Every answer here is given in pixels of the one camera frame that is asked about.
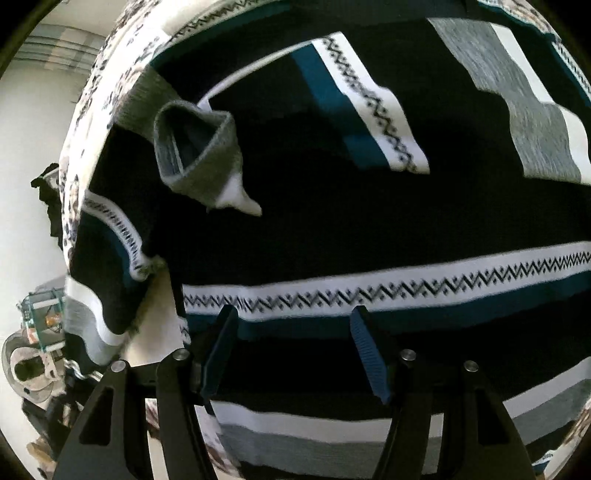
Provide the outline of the black clothes pile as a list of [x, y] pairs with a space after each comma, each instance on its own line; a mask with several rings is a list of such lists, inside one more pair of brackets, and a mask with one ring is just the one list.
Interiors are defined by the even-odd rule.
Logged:
[[59, 165], [49, 164], [43, 172], [30, 182], [33, 189], [38, 190], [39, 200], [47, 207], [50, 222], [50, 236], [55, 238], [60, 250], [63, 249], [62, 204], [59, 192]]

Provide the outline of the teal storage rack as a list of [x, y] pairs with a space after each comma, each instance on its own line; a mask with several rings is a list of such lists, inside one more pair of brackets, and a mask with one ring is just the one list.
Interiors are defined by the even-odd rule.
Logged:
[[64, 346], [62, 288], [29, 293], [17, 304], [17, 308], [22, 315], [24, 336], [31, 346], [43, 353], [60, 350]]

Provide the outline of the left green striped curtain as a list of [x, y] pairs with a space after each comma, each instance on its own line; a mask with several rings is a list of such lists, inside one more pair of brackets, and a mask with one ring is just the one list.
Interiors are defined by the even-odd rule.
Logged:
[[13, 57], [47, 70], [88, 76], [105, 43], [103, 36], [60, 25], [39, 24]]

